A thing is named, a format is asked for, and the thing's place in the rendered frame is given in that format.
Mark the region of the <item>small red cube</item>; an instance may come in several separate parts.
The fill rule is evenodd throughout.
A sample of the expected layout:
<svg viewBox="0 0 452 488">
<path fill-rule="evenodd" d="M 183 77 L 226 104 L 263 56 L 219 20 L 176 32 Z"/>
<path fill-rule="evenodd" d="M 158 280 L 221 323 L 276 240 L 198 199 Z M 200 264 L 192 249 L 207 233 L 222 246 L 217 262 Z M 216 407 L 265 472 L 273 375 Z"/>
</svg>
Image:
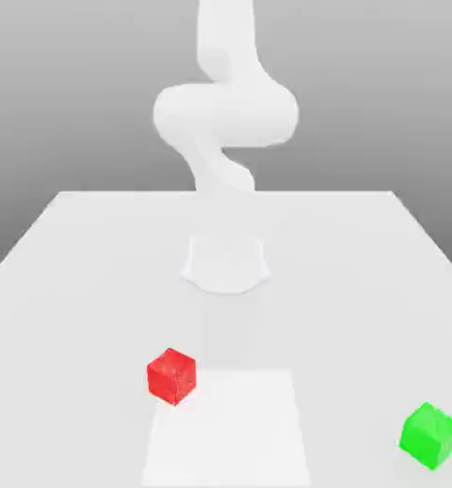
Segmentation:
<svg viewBox="0 0 452 488">
<path fill-rule="evenodd" d="M 173 348 L 167 348 L 147 365 L 149 392 L 176 406 L 196 386 L 196 362 Z"/>
</svg>

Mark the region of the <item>small green cube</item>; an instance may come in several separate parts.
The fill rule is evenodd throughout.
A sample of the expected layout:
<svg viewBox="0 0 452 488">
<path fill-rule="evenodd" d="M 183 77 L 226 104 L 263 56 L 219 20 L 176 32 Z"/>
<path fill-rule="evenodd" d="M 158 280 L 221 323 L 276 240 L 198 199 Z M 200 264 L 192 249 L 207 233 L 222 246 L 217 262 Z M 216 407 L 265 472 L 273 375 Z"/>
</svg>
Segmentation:
<svg viewBox="0 0 452 488">
<path fill-rule="evenodd" d="M 452 453 L 452 417 L 424 402 L 403 423 L 399 447 L 430 470 Z"/>
</svg>

